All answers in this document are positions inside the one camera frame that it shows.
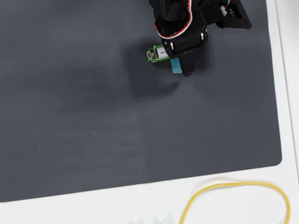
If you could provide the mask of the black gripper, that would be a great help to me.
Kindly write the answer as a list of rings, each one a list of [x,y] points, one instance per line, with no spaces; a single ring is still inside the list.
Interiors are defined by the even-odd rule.
[[[162,36],[170,36],[179,32],[186,26],[190,13],[188,10],[178,10],[171,13],[167,18],[162,18],[158,13],[155,14],[155,24]],[[189,77],[195,70],[206,68],[204,52],[202,47],[207,39],[207,23],[202,11],[192,14],[192,22],[188,29],[176,38],[161,38],[162,44],[170,58],[179,57],[182,74]]]

